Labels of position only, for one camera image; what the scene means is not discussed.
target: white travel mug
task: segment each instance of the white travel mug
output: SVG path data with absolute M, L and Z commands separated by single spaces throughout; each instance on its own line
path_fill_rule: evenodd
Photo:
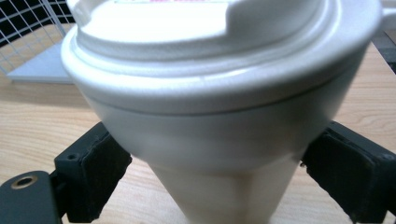
M 192 223 L 265 223 L 334 117 L 375 0 L 68 0 L 67 73 Z

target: screw hole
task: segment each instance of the screw hole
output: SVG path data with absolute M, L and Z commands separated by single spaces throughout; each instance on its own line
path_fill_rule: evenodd
M 16 180 L 14 183 L 12 183 L 11 188 L 12 189 L 24 189 L 27 188 L 31 185 L 33 185 L 37 181 L 37 176 L 35 175 L 28 175 L 21 177 L 20 179 Z
M 70 161 L 72 161 L 72 160 L 75 160 L 77 157 L 78 157 L 77 154 L 71 154 L 71 155 L 68 155 L 68 156 L 67 156 L 67 159 L 70 160 Z

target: wooden surface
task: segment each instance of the wooden surface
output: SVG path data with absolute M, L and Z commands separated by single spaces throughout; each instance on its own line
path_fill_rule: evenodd
M 371 46 L 336 119 L 396 150 L 396 76 Z M 0 183 L 33 170 L 51 172 L 53 158 L 99 119 L 73 85 L 13 83 L 0 75 Z M 387 223 L 393 223 L 389 215 Z M 134 159 L 94 223 L 187 223 L 148 166 Z M 350 223 L 298 168 L 271 223 Z

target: wire mesh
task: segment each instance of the wire mesh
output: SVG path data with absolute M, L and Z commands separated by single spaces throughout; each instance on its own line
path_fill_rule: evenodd
M 73 23 L 64 0 L 0 0 L 1 72 L 9 73 L 61 41 Z

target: white plastic lid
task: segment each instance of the white plastic lid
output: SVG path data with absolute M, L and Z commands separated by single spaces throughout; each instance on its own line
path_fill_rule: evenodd
M 68 5 L 78 24 L 63 46 L 71 77 L 97 101 L 152 114 L 238 110 L 315 88 L 350 65 L 381 20 L 374 0 Z

